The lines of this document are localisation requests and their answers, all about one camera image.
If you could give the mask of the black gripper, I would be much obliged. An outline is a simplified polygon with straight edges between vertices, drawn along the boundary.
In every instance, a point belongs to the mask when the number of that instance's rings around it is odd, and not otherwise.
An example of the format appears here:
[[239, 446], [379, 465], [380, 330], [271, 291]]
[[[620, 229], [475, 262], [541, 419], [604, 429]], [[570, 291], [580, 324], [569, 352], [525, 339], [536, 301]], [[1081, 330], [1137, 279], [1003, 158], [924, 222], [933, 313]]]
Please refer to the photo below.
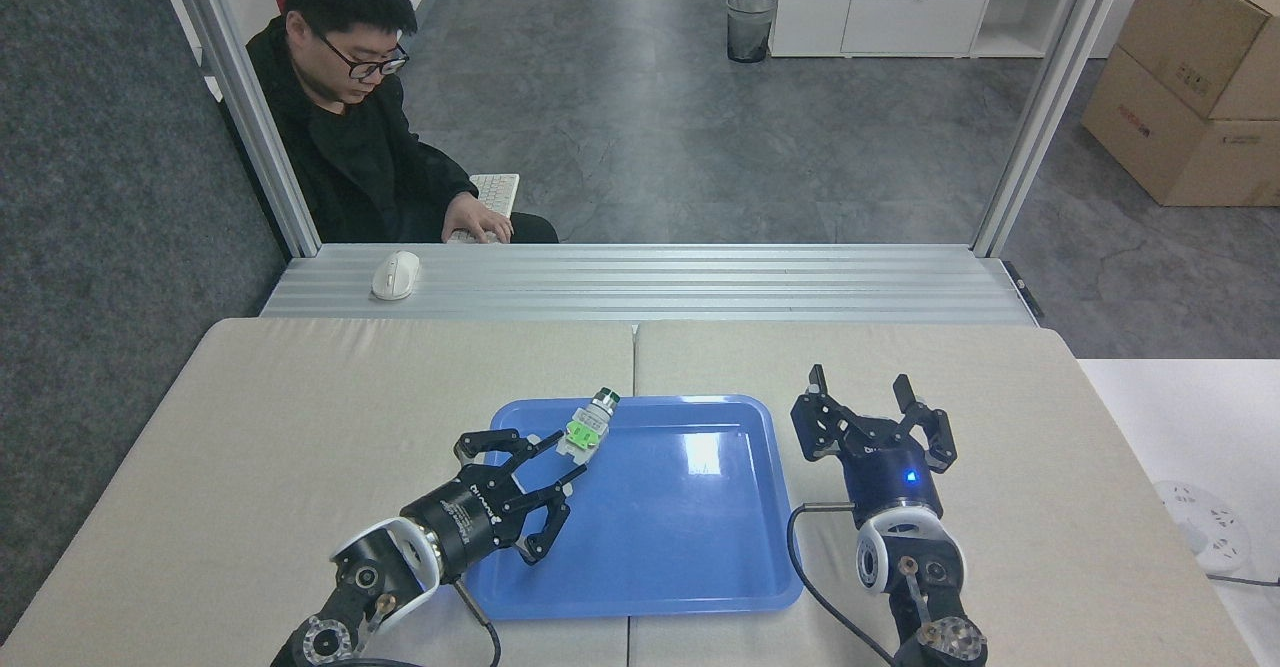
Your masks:
[[[513, 544], [526, 565], [548, 556], [570, 516], [571, 483], [588, 465], [535, 492], [521, 486], [515, 472], [562, 437], [562, 431], [548, 438], [522, 437], [516, 429], [465, 433], [454, 444], [458, 475], [401, 510], [402, 517], [435, 536], [443, 583], [457, 581], [480, 559]], [[492, 452], [509, 458], [503, 465], [484, 463], [481, 454]], [[512, 499], [513, 511], [506, 512], [503, 504]], [[540, 508], [547, 510], [541, 531], [518, 539], [529, 513]]]
[[873, 448], [870, 419], [856, 415], [829, 393], [822, 365], [813, 365], [805, 390], [791, 408], [803, 457], [817, 462], [842, 454], [844, 480], [855, 516], [876, 516], [901, 506], [924, 506], [945, 513], [932, 472], [945, 474], [957, 457], [945, 408], [931, 408], [916, 398], [910, 379], [900, 374], [893, 394], [902, 414], [904, 435], [922, 428], [927, 448], [918, 442], [900, 442]]

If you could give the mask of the person's hand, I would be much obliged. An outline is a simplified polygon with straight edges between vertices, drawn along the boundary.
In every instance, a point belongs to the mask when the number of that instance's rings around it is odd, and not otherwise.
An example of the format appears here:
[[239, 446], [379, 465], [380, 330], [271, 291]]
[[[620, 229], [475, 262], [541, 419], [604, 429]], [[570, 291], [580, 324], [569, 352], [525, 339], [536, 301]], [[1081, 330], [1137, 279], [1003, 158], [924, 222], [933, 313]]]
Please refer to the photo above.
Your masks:
[[515, 234], [509, 218], [490, 210], [470, 192], [456, 195], [445, 207], [442, 242], [448, 243], [457, 230], [465, 230], [479, 245], [509, 245]]

